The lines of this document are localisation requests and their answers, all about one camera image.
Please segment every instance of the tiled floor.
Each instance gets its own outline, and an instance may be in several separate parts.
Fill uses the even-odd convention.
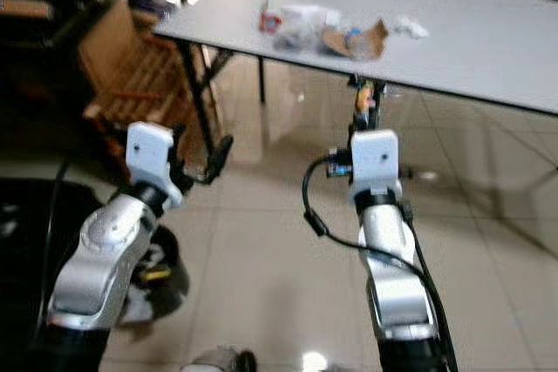
[[[268,371],[299,368],[311,350],[379,369],[364,269],[310,231],[300,197],[309,162],[344,145],[354,92],[345,78],[267,63],[260,106],[256,68],[236,57],[217,80],[235,135],[222,177],[163,220],[190,273],[187,301],[150,330],[115,330],[104,372],[177,371],[222,343],[252,348]],[[417,173],[405,190],[461,370],[558,371],[558,119],[392,87],[382,121]],[[317,179],[312,192],[355,239],[346,179]]]

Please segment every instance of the black cable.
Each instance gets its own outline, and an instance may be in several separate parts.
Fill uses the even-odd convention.
[[[327,238],[329,238],[330,240],[333,240],[337,244],[340,244],[340,245],[345,246],[345,247],[354,248],[354,249],[357,249],[357,250],[360,250],[360,251],[365,251],[365,252],[369,252],[369,253],[376,254],[376,255],[382,255],[387,259],[386,262],[390,266],[393,266],[393,267],[396,267],[396,268],[403,268],[403,269],[417,275],[417,277],[419,278],[419,280],[422,282],[423,286],[425,287],[426,292],[429,294],[429,296],[432,300],[432,305],[434,306],[434,311],[435,311],[436,318],[437,318],[438,324],[439,324],[440,340],[442,341],[442,344],[444,345],[445,355],[447,356],[447,359],[446,359],[447,362],[448,362],[447,366],[449,367],[449,369],[452,372],[457,372],[457,370],[458,370],[457,360],[456,360],[456,357],[455,357],[455,352],[453,350],[452,337],[450,336],[449,327],[447,325],[446,312],[445,312],[444,307],[442,305],[442,301],[439,297],[438,290],[436,289],[434,281],[433,281],[433,279],[430,275],[430,271],[428,270],[428,267],[426,265],[424,255],[422,253],[422,248],[420,247],[419,240],[418,240],[416,231],[414,229],[414,226],[412,225],[412,222],[407,221],[407,223],[409,225],[409,228],[412,231],[412,235],[415,239],[415,250],[417,252],[418,261],[420,263],[422,271],[417,269],[413,264],[409,263],[406,260],[401,259],[400,257],[398,257],[395,254],[391,254],[389,252],[386,252],[385,250],[382,250],[382,249],[376,248],[376,247],[362,246],[358,243],[347,241],[345,239],[337,237],[335,234],[331,233],[331,231],[325,225],[325,223],[322,221],[322,219],[319,217],[317,212],[310,206],[309,199],[308,199],[308,186],[309,186],[309,183],[310,183],[310,178],[312,176],[312,173],[320,165],[325,164],[325,163],[334,162],[334,161],[335,161],[335,156],[324,156],[324,157],[321,157],[320,159],[317,159],[314,162],[312,162],[312,164],[310,164],[310,166],[306,170],[306,173],[304,174],[304,178],[303,178],[303,187],[302,187],[302,189],[303,189],[303,204],[304,204],[304,210],[305,210],[304,218],[310,223],[310,225],[312,226],[312,228],[314,229],[314,231],[316,232],[316,234],[318,236],[323,236],[324,235]]]
[[[60,189],[60,184],[62,180],[64,180],[64,176],[68,171],[68,167],[70,166],[71,158],[68,156],[62,162],[62,165],[58,168],[58,172],[56,174],[56,178],[54,179],[54,185],[52,187],[51,193],[51,202],[49,204],[49,218],[47,221],[46,227],[46,234],[44,236],[44,245],[43,245],[43,269],[41,272],[41,283],[40,283],[40,299],[39,299],[39,307],[37,313],[37,322],[35,323],[35,329],[33,330],[33,336],[31,341],[34,342],[37,337],[38,333],[43,325],[44,318],[46,315],[46,290],[48,288],[48,259],[49,259],[49,251],[51,247],[51,238],[52,238],[52,224],[54,223],[54,210],[56,207],[56,201],[58,197],[58,191]]]

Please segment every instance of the beige floor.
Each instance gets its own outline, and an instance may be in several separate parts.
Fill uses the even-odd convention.
[[[268,63],[260,107],[256,82],[244,57],[218,77],[231,159],[163,221],[191,276],[186,303],[147,333],[113,332],[104,372],[177,371],[222,343],[252,348],[266,371],[300,368],[311,350],[379,369],[364,269],[356,253],[310,231],[300,197],[309,162],[344,144],[353,91],[342,77]],[[383,125],[399,134],[402,160],[437,175],[405,190],[461,370],[558,370],[558,119],[390,94]],[[355,239],[346,190],[346,179],[317,179],[312,196]]]

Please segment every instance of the cardboard piece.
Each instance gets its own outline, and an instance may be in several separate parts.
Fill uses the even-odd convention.
[[[384,40],[389,35],[380,19],[370,29],[354,35],[345,42],[345,35],[336,30],[324,30],[323,43],[337,54],[357,59],[378,59],[384,52]]]

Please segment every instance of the white table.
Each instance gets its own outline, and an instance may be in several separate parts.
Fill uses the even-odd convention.
[[[384,55],[358,62],[315,52],[281,51],[257,30],[263,0],[200,0],[155,33],[262,58],[358,74],[401,85],[558,114],[558,3],[542,0],[269,0],[336,9],[367,28],[382,17],[417,18],[420,40],[391,34]]]

